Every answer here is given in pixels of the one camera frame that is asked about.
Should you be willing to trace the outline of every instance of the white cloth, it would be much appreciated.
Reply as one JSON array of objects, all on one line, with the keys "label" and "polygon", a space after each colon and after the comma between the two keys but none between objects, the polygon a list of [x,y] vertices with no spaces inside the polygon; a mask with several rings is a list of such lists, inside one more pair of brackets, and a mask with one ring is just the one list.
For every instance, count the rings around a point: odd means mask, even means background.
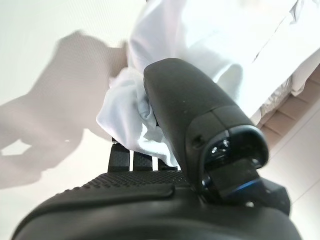
[{"label": "white cloth", "polygon": [[97,122],[125,147],[176,166],[170,146],[162,145],[166,140],[143,88],[144,68],[169,57],[184,59],[211,77],[251,117],[288,78],[267,74],[268,64],[277,58],[274,52],[281,52],[277,45],[270,56],[268,46],[275,45],[272,39],[278,29],[286,30],[292,23],[289,12],[295,3],[149,1],[129,39],[129,68],[111,83]]}]

